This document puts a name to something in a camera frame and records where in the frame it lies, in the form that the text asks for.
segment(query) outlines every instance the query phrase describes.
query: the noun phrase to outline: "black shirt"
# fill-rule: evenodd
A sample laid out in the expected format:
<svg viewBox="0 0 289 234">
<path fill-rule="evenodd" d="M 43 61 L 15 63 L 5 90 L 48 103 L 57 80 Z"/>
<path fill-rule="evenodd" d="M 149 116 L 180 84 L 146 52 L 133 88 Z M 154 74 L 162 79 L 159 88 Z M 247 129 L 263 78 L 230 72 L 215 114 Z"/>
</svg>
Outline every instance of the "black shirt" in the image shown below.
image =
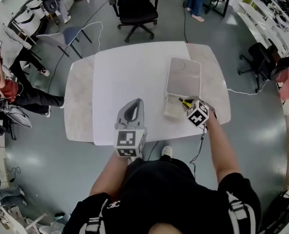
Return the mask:
<svg viewBox="0 0 289 234">
<path fill-rule="evenodd" d="M 241 174 L 227 175 L 214 191 L 170 162 L 144 162 L 127 174 L 115 202 L 105 193 L 79 202 L 63 234 L 92 233 L 88 230 L 96 231 L 93 225 L 101 220 L 106 234 L 147 234 L 156 223 L 171 224 L 183 234 L 233 233 L 227 191 L 253 208 L 258 227 L 260 202 Z"/>
</svg>

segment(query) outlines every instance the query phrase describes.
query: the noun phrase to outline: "chair base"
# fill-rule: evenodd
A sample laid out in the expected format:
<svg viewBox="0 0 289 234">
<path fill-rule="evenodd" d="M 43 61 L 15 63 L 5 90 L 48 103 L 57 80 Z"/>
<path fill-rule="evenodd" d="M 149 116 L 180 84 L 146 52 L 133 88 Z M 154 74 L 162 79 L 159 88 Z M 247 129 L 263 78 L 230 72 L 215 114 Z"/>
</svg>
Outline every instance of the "chair base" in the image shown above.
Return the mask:
<svg viewBox="0 0 289 234">
<path fill-rule="evenodd" d="M 155 19 L 153 21 L 151 21 L 154 25 L 156 25 L 158 23 L 158 21 Z M 140 27 L 142 29 L 144 29 L 145 31 L 147 31 L 150 34 L 150 39 L 154 38 L 154 33 L 149 30 L 147 27 L 145 27 L 143 24 L 138 23 L 138 24 L 128 24 L 128 23 L 121 23 L 119 25 L 117 25 L 117 28 L 120 29 L 122 26 L 133 26 L 132 29 L 130 30 L 130 32 L 128 33 L 127 37 L 125 38 L 125 42 L 129 42 L 129 38 L 130 36 L 135 32 L 135 30 Z"/>
<path fill-rule="evenodd" d="M 251 68 L 247 69 L 247 70 L 244 70 L 244 71 L 238 70 L 238 75 L 254 72 L 255 73 L 255 78 L 256 78 L 256 84 L 257 84 L 257 88 L 255 89 L 255 93 L 258 93 L 260 91 L 260 81 L 259 81 L 259 75 L 260 74 L 256 70 L 253 69 L 253 65 L 254 64 L 253 64 L 253 62 L 251 60 L 249 60 L 244 55 L 240 55 L 239 58 L 240 58 L 240 60 L 244 59 L 251 66 Z M 262 75 L 262 80 L 266 81 L 267 78 Z"/>
</svg>

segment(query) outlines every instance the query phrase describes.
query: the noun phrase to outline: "wooden edge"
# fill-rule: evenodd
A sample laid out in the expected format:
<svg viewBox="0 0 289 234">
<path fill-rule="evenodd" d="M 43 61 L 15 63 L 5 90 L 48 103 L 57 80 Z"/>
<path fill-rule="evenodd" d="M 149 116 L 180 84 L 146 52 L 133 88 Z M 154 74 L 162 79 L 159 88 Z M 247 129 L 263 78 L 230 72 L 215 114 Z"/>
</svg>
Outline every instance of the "wooden edge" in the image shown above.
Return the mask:
<svg viewBox="0 0 289 234">
<path fill-rule="evenodd" d="M 287 170 L 286 170 L 286 181 L 285 181 L 285 186 L 284 186 L 284 190 L 288 190 L 289 189 L 289 115 L 285 116 L 285 120 L 286 120 L 286 129 L 287 129 Z"/>
</svg>

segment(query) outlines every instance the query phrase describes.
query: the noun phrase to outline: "right arm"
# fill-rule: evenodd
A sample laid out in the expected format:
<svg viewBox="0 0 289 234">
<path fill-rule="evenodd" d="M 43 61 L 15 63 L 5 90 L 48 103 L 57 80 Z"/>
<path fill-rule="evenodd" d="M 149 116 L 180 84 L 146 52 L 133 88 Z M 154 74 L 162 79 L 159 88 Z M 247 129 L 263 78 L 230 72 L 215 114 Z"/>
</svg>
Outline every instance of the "right arm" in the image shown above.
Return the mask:
<svg viewBox="0 0 289 234">
<path fill-rule="evenodd" d="M 4 79 L 4 74 L 3 74 L 3 70 L 2 70 L 2 64 L 1 64 L 1 59 L 0 59 L 0 88 L 5 87 L 6 82 Z"/>
<path fill-rule="evenodd" d="M 217 181 L 220 183 L 225 176 L 231 173 L 240 173 L 240 169 L 228 138 L 211 110 L 209 110 L 209 119 L 206 122 L 206 126 L 209 134 L 212 161 Z"/>
</svg>

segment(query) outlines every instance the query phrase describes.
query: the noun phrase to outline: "chair seat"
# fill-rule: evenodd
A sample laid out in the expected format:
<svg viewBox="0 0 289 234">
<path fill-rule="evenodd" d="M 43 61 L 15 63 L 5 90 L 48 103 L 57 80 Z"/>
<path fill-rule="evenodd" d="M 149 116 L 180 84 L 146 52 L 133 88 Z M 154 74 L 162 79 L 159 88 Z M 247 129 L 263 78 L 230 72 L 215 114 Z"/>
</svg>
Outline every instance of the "chair seat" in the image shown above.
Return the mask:
<svg viewBox="0 0 289 234">
<path fill-rule="evenodd" d="M 121 23 L 146 23 L 158 18 L 158 13 L 151 2 L 121 5 L 119 7 Z"/>
<path fill-rule="evenodd" d="M 80 27 L 69 27 L 63 30 L 65 44 L 69 46 L 81 30 Z"/>
</svg>

